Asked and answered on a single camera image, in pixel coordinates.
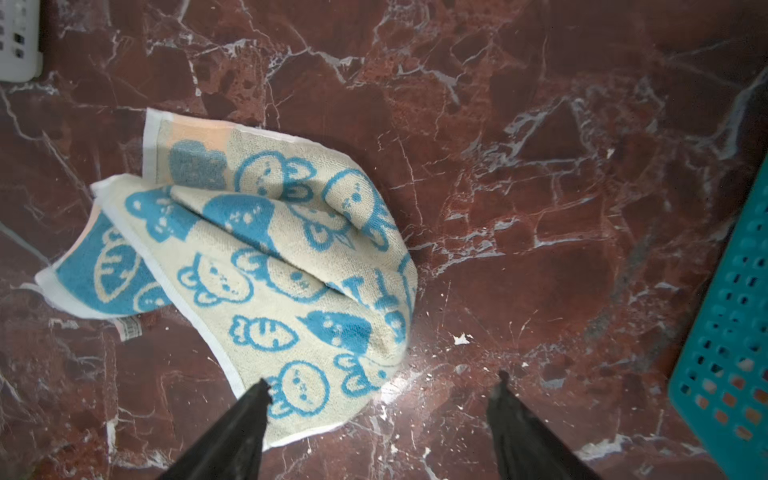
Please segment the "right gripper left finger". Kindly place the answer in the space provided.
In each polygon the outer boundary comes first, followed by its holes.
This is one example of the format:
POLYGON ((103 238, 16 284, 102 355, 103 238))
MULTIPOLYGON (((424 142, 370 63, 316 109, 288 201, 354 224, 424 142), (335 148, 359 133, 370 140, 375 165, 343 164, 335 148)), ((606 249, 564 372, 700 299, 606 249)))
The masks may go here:
POLYGON ((160 480, 256 479, 272 403, 261 379, 192 445, 160 480))

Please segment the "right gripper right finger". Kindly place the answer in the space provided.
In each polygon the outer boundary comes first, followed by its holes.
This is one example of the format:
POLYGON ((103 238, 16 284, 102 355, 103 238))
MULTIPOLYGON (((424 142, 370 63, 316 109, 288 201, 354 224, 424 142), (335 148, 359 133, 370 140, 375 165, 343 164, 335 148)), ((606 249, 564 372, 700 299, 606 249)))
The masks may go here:
POLYGON ((486 417, 500 477, 598 480, 600 476, 513 394, 510 375, 501 370, 498 377, 489 394, 486 417))

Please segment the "bear print towel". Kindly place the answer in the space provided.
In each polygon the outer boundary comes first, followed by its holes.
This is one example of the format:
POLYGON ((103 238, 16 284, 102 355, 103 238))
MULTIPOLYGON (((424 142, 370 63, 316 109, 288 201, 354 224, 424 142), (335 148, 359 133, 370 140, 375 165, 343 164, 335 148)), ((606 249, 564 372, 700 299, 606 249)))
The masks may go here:
POLYGON ((35 290, 81 319, 176 307, 234 395, 269 384, 266 448, 352 419, 402 362, 418 287, 370 178, 307 139, 155 109, 142 147, 35 290))

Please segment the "teal perforated plastic basket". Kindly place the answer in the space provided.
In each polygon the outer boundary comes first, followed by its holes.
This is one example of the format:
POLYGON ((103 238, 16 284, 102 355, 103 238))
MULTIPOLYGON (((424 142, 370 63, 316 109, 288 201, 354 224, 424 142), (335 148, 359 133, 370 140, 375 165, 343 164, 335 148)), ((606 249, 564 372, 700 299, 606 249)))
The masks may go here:
POLYGON ((760 168, 670 379, 730 479, 767 476, 767 169, 760 168))

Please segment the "white perforated plastic basket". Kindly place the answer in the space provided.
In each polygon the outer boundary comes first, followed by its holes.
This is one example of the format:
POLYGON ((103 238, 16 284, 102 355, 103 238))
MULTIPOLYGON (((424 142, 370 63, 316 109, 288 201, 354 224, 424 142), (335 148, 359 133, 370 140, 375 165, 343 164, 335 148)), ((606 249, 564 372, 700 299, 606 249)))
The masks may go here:
POLYGON ((0 1, 0 80, 28 82, 43 70, 40 0, 0 1))

